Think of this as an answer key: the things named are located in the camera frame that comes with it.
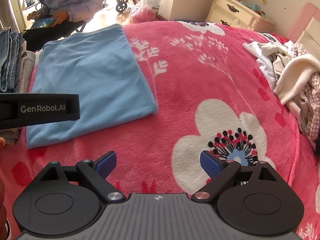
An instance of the blue denim jeans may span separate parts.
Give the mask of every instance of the blue denim jeans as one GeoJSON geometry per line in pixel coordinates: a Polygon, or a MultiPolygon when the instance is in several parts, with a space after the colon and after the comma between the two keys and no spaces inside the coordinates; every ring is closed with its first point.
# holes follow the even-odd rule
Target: blue denim jeans
{"type": "Polygon", "coordinates": [[[13,92],[19,53],[18,32],[10,27],[0,32],[0,92],[13,92]]]}

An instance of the silver screw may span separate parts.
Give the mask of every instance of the silver screw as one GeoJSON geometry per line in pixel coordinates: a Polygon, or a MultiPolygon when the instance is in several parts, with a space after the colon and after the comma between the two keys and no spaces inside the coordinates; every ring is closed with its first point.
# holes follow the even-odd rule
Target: silver screw
{"type": "Polygon", "coordinates": [[[107,195],[107,198],[113,201],[122,199],[123,195],[120,192],[111,192],[107,195]]]}
{"type": "Polygon", "coordinates": [[[209,197],[210,197],[210,194],[205,191],[199,191],[199,192],[195,193],[195,198],[199,199],[199,200],[206,200],[209,197]]]}

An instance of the pink plastic bag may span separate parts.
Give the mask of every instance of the pink plastic bag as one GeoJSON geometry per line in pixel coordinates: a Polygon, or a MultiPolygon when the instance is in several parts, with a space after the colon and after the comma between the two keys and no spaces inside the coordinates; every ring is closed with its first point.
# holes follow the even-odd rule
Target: pink plastic bag
{"type": "Polygon", "coordinates": [[[154,7],[160,5],[161,0],[140,0],[130,11],[129,20],[132,23],[150,22],[156,19],[154,7]]]}

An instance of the pink blanket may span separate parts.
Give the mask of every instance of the pink blanket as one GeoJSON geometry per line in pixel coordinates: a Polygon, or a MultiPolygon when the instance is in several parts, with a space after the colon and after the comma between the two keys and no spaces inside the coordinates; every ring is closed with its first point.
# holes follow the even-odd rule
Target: pink blanket
{"type": "Polygon", "coordinates": [[[268,161],[305,205],[297,234],[317,239],[319,160],[295,118],[270,91],[255,58],[242,47],[251,39],[267,41],[224,25],[158,21],[124,26],[124,31],[158,113],[32,150],[26,150],[23,130],[17,145],[0,153],[13,236],[18,229],[12,204],[49,161],[73,165],[114,150],[118,165],[108,181],[122,192],[192,194],[209,178],[199,164],[200,152],[207,149],[242,165],[268,161]]]}

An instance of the drawer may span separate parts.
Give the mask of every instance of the drawer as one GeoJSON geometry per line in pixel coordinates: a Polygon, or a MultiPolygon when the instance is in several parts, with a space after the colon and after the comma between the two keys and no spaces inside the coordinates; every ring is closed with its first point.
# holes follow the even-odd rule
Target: drawer
{"type": "Polygon", "coordinates": [[[242,20],[244,23],[246,23],[248,25],[250,24],[250,21],[252,19],[252,15],[250,13],[248,13],[246,10],[239,7],[238,5],[231,3],[227,0],[217,0],[216,5],[220,6],[221,8],[226,10],[228,13],[234,15],[234,17],[237,17],[238,19],[242,20]]]}
{"type": "Polygon", "coordinates": [[[227,16],[223,15],[222,13],[220,13],[216,10],[212,11],[212,14],[208,20],[209,20],[209,22],[217,23],[217,24],[224,24],[223,22],[225,22],[225,23],[229,24],[231,27],[241,28],[239,25],[235,24],[233,22],[233,20],[231,20],[230,18],[228,18],[227,16]]]}

